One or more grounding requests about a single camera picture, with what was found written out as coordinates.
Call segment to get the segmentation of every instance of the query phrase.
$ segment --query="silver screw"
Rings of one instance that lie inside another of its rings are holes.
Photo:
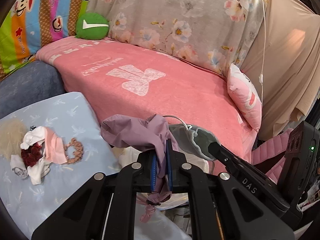
[[[191,164],[190,163],[183,163],[181,165],[181,167],[184,169],[184,170],[190,170],[191,169]]]
[[[95,180],[101,180],[101,179],[103,179],[104,175],[103,175],[103,173],[98,172],[93,177]]]
[[[140,169],[141,168],[141,163],[132,163],[131,167],[135,170]]]
[[[221,179],[223,179],[223,180],[228,180],[228,179],[230,179],[230,175],[229,175],[229,173],[227,173],[227,172],[222,172],[222,173],[220,173],[220,178]]]

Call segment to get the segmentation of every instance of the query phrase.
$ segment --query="white check mark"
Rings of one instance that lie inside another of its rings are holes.
[[[83,20],[83,29],[93,28],[93,27],[109,27],[108,24],[95,24],[95,23],[87,23],[85,20]]]

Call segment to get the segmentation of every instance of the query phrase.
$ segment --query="gray drawstring bag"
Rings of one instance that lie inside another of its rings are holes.
[[[169,130],[177,140],[182,151],[196,155],[207,161],[216,160],[216,158],[208,152],[210,143],[217,142],[220,144],[212,132],[196,125],[186,124],[183,120],[173,115],[164,115],[164,117],[172,117],[180,120],[180,124],[169,125]]]

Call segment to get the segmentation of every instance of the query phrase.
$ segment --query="pile of clothes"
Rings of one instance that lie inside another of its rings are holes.
[[[5,151],[2,155],[10,160],[11,169],[22,179],[28,176],[33,185],[41,184],[41,178],[50,171],[50,164],[70,164],[81,160],[83,145],[72,138],[67,145],[49,127],[32,126],[28,132],[19,120],[10,120],[2,125],[1,132],[6,135]],[[74,158],[66,154],[73,146]]]

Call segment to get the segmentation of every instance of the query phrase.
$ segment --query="pink blanket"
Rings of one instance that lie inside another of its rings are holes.
[[[175,115],[212,131],[234,154],[251,162],[256,132],[239,114],[219,75],[167,54],[109,39],[67,37],[36,58],[57,68],[68,92],[82,92],[99,122],[113,114],[146,119]],[[216,162],[214,173],[224,171]]]

